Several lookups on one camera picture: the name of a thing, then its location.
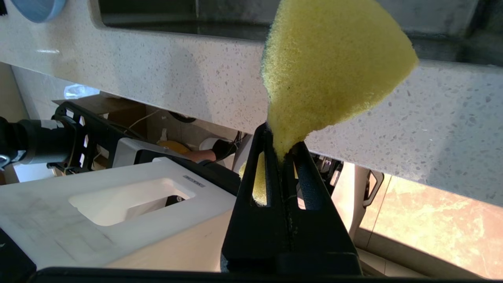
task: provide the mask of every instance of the granite countertop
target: granite countertop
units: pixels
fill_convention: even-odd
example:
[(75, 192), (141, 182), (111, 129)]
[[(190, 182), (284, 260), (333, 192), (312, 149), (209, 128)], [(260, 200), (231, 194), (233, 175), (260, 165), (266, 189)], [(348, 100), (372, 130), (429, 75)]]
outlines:
[[(97, 0), (34, 24), (10, 1), (0, 61), (253, 132), (266, 120), (263, 43), (107, 28)], [(310, 150), (503, 206), (503, 69), (422, 60), (379, 106)]]

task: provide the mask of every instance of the yellow sponge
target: yellow sponge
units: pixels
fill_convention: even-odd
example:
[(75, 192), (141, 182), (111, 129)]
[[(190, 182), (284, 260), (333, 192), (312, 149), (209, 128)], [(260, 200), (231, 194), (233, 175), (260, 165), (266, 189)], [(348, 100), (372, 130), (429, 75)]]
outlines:
[(262, 63), (278, 160), (310, 132), (378, 104), (417, 61), (374, 0), (282, 0)]
[[(239, 176), (241, 179), (244, 175), (244, 169), (246, 168), (246, 162), (241, 165), (239, 169)], [(264, 157), (264, 152), (259, 154), (259, 160), (257, 161), (257, 172), (255, 172), (255, 183), (253, 186), (253, 199), (259, 206), (267, 205), (267, 194), (266, 194), (266, 160)]]

